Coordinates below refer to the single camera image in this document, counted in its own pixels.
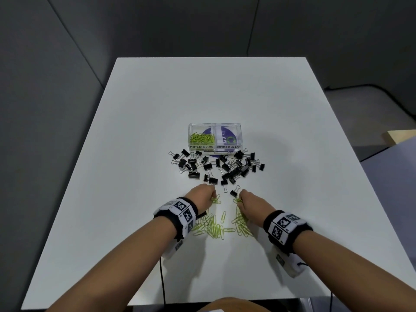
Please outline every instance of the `black cable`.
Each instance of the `black cable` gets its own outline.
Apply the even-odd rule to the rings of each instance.
[[[332,297],[333,297],[333,295],[332,295],[332,291],[331,291],[330,312],[332,312]]]
[[[165,284],[163,282],[163,274],[162,274],[162,258],[159,258],[159,267],[160,267],[160,278],[162,279],[163,305],[166,305]]]

